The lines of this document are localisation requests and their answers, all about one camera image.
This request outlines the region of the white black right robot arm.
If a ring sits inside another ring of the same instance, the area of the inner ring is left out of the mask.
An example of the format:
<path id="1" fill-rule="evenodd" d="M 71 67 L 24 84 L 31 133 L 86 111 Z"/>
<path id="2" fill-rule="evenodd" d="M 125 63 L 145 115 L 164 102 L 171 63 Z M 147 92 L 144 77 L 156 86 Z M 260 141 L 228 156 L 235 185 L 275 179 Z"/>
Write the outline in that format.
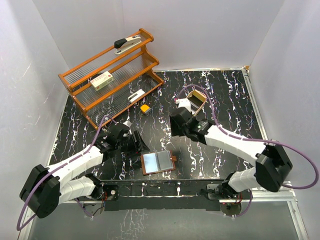
<path id="1" fill-rule="evenodd" d="M 197 120 L 185 107 L 175 109 L 169 119 L 172 136 L 186 136 L 194 142 L 225 150 L 251 164 L 250 169 L 230 173 L 211 191 L 212 194 L 233 199 L 244 190 L 258 187 L 275 193 L 293 168 L 282 146 L 233 135 L 213 120 Z"/>

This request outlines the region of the brown leather card holder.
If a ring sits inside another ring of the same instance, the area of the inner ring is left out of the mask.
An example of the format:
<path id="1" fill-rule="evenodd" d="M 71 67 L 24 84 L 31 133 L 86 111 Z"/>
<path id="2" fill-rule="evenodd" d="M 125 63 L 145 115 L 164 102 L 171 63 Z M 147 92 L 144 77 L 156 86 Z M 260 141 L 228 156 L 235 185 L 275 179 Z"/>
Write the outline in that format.
<path id="1" fill-rule="evenodd" d="M 177 157 L 170 150 L 143 154 L 140 157 L 143 175 L 151 175 L 176 169 Z"/>

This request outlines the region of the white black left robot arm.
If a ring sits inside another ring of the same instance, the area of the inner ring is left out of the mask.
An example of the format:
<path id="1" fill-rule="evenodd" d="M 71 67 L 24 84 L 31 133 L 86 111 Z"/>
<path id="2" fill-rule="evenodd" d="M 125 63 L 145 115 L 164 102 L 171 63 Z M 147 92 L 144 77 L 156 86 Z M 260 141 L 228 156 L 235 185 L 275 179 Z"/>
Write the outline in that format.
<path id="1" fill-rule="evenodd" d="M 92 144 L 75 155 L 47 167 L 35 166 L 19 197 L 40 219 L 50 215 L 58 205 L 79 197 L 100 200 L 102 181 L 92 173 L 79 175 L 117 152 L 131 158 L 147 151 L 149 148 L 137 130 L 131 130 L 127 123 L 117 123 L 109 132 L 95 136 Z"/>

